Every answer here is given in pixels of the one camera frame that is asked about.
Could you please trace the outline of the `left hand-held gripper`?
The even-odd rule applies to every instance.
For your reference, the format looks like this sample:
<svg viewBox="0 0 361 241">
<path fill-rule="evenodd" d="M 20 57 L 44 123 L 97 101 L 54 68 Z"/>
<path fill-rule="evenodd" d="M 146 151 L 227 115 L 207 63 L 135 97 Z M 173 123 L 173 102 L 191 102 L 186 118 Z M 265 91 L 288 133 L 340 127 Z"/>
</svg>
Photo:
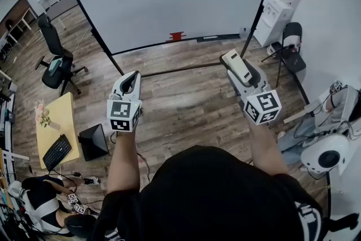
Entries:
<svg viewBox="0 0 361 241">
<path fill-rule="evenodd" d="M 122 97 L 140 94 L 141 74 L 132 71 L 119 78 L 113 85 L 112 93 L 107 100 L 107 119 L 112 130 L 132 132 L 138 123 L 142 110 L 142 101 Z"/>
</svg>

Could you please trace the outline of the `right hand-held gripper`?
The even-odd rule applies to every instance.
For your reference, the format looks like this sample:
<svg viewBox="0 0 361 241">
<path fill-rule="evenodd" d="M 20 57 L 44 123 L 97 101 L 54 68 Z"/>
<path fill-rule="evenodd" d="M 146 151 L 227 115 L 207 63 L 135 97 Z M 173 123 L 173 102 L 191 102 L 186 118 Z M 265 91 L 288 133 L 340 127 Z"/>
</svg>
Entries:
<svg viewBox="0 0 361 241">
<path fill-rule="evenodd" d="M 245 116 L 256 125 L 274 121 L 282 106 L 276 90 L 272 90 L 265 72 L 256 63 L 244 59 L 251 78 L 242 83 L 232 70 L 227 70 L 228 79 L 240 97 L 240 106 Z"/>
</svg>

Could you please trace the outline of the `cream whiteboard eraser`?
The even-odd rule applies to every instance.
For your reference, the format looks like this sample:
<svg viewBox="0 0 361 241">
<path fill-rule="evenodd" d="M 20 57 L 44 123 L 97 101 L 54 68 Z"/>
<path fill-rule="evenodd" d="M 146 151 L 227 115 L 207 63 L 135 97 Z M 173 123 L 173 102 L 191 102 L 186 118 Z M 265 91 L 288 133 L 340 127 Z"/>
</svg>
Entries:
<svg viewBox="0 0 361 241">
<path fill-rule="evenodd" d="M 235 49 L 222 55 L 221 59 L 243 83 L 249 82 L 252 78 L 249 69 Z"/>
</svg>

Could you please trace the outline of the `person's left forearm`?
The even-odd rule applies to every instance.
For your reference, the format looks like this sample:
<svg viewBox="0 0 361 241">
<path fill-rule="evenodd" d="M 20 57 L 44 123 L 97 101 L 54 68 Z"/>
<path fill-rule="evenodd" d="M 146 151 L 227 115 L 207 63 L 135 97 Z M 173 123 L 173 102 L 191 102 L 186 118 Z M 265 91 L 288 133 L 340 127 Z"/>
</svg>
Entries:
<svg viewBox="0 0 361 241">
<path fill-rule="evenodd" d="M 107 193 L 140 189 L 135 130 L 121 132 L 116 139 L 107 179 Z"/>
</svg>

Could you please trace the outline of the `small white box device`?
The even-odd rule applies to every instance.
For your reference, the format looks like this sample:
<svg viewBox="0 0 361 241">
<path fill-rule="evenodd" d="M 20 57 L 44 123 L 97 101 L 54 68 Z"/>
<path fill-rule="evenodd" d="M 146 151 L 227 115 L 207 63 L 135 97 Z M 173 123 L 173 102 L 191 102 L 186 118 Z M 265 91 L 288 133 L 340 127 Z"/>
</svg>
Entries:
<svg viewBox="0 0 361 241">
<path fill-rule="evenodd" d="M 282 48 L 282 45 L 280 42 L 274 42 L 272 44 L 270 44 L 267 49 L 266 52 L 268 55 L 272 55 L 273 53 L 275 53 L 276 51 L 278 51 L 278 49 Z"/>
</svg>

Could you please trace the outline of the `black folding chair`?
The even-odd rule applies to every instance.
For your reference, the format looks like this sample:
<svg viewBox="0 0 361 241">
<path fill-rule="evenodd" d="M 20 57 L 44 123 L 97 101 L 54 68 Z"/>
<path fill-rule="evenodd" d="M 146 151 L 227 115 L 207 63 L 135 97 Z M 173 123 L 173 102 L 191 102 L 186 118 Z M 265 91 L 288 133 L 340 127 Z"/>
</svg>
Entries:
<svg viewBox="0 0 361 241">
<path fill-rule="evenodd" d="M 282 32 L 281 44 L 269 56 L 261 60 L 264 62 L 269 58 L 279 59 L 279 70 L 276 80 L 278 86 L 280 78 L 281 65 L 284 64 L 288 72 L 295 75 L 306 68 L 306 63 L 300 55 L 302 45 L 302 26 L 298 22 L 288 23 Z"/>
</svg>

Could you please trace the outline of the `white water dispenser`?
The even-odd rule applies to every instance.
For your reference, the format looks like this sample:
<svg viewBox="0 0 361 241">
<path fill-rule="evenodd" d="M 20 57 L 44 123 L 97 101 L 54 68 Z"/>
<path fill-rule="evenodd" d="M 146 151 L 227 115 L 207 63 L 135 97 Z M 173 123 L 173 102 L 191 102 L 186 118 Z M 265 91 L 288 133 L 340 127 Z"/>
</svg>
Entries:
<svg viewBox="0 0 361 241">
<path fill-rule="evenodd" d="M 262 47 L 278 41 L 290 22 L 294 8 L 281 0 L 265 0 L 263 12 L 253 36 Z"/>
</svg>

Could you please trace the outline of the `black monitor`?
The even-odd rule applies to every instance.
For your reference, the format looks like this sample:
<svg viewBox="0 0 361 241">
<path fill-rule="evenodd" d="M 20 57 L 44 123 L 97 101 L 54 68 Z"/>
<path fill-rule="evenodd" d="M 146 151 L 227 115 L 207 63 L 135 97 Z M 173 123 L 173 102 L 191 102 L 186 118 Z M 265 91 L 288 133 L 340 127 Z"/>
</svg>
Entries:
<svg viewBox="0 0 361 241">
<path fill-rule="evenodd" d="M 109 154 L 102 124 L 80 132 L 78 140 L 81 144 L 85 161 L 92 161 Z"/>
</svg>

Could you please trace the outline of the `white table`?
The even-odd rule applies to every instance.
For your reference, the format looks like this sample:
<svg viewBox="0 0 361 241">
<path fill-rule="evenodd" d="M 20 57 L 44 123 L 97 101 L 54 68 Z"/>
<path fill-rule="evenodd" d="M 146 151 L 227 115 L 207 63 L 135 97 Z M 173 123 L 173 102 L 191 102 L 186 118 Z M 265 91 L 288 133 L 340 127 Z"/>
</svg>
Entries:
<svg viewBox="0 0 361 241">
<path fill-rule="evenodd" d="M 300 117 L 304 117 L 306 114 L 308 113 L 319 113 L 321 111 L 326 111 L 325 110 L 325 103 L 327 101 L 327 99 L 329 98 L 330 93 L 328 93 L 327 91 L 325 91 L 323 94 L 321 94 L 320 96 L 318 96 L 318 98 L 313 101 L 312 103 L 306 105 L 304 107 L 304 109 L 298 113 L 296 113 L 293 116 L 290 116 L 286 119 L 283 120 L 283 123 L 287 124 L 289 122 L 292 122 Z"/>
</svg>

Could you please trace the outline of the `small yellow table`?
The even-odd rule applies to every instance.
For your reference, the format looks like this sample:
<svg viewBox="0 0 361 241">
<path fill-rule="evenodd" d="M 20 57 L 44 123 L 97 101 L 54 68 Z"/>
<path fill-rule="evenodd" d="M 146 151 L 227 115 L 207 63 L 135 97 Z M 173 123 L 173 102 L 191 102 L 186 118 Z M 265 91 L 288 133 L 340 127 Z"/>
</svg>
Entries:
<svg viewBox="0 0 361 241">
<path fill-rule="evenodd" d="M 42 169 L 46 168 L 42 158 L 62 134 L 67 137 L 72 148 L 60 163 L 62 164 L 78 159 L 80 156 L 79 142 L 74 126 L 72 93 L 68 92 L 64 94 L 57 100 L 48 104 L 46 108 L 49 110 L 50 119 L 55 123 L 56 128 L 49 126 L 44 128 L 40 124 L 36 124 L 38 155 Z"/>
</svg>

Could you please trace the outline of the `black office chair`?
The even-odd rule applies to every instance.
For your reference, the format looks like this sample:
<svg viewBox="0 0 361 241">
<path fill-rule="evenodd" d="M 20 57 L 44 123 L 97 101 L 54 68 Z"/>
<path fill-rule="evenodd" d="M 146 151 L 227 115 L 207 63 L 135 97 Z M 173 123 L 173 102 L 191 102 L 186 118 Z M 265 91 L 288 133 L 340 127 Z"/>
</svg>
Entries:
<svg viewBox="0 0 361 241">
<path fill-rule="evenodd" d="M 82 66 L 74 69 L 73 54 L 62 46 L 58 32 L 46 14 L 38 19 L 38 27 L 46 41 L 50 53 L 54 55 L 54 58 L 50 63 L 43 60 L 44 56 L 40 57 L 35 66 L 35 70 L 37 70 L 40 65 L 46 68 L 42 75 L 42 82 L 51 89 L 58 89 L 60 85 L 63 84 L 59 93 L 60 97 L 64 94 L 68 83 L 70 83 L 77 94 L 80 95 L 81 90 L 74 83 L 72 78 L 80 71 L 88 72 L 88 68 Z"/>
</svg>

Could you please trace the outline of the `pink flower bouquet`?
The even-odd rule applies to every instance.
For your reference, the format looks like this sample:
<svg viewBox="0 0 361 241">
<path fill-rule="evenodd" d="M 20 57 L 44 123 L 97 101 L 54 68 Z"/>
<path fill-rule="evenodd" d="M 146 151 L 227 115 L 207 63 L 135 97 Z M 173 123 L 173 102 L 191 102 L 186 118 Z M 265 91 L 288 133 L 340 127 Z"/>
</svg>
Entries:
<svg viewBox="0 0 361 241">
<path fill-rule="evenodd" d="M 44 128 L 50 127 L 58 131 L 60 130 L 60 125 L 51 120 L 50 110 L 46 108 L 43 100 L 38 100 L 35 102 L 34 111 L 36 114 L 35 120 L 38 125 Z"/>
</svg>

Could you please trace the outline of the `black keyboard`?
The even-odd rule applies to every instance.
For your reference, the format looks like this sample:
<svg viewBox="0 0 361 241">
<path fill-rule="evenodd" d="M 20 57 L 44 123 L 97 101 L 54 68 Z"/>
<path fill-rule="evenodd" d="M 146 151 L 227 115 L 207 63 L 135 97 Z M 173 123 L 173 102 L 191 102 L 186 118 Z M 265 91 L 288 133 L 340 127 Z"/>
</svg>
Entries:
<svg viewBox="0 0 361 241">
<path fill-rule="evenodd" d="M 72 146 L 65 134 L 62 134 L 47 150 L 42 158 L 46 169 L 52 171 L 71 151 Z"/>
</svg>

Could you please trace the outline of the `white round headset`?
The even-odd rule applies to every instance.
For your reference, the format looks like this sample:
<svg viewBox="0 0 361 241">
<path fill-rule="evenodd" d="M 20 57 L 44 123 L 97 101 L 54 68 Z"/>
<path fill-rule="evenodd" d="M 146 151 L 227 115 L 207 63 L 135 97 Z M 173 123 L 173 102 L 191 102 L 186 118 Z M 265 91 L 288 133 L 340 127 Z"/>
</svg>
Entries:
<svg viewBox="0 0 361 241">
<path fill-rule="evenodd" d="M 324 173 L 346 161 L 349 140 L 343 134 L 331 134 L 308 146 L 301 154 L 301 162 L 309 172 Z"/>
</svg>

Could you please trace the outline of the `person's black shirt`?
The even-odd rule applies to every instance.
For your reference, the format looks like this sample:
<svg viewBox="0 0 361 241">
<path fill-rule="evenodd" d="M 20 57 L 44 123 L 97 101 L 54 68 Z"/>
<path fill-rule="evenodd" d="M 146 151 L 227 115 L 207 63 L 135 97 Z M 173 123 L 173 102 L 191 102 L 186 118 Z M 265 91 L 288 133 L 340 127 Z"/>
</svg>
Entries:
<svg viewBox="0 0 361 241">
<path fill-rule="evenodd" d="M 87 241 L 105 241 L 113 229 L 124 241 L 319 241 L 322 210 L 290 175 L 193 146 L 144 189 L 105 196 Z"/>
</svg>

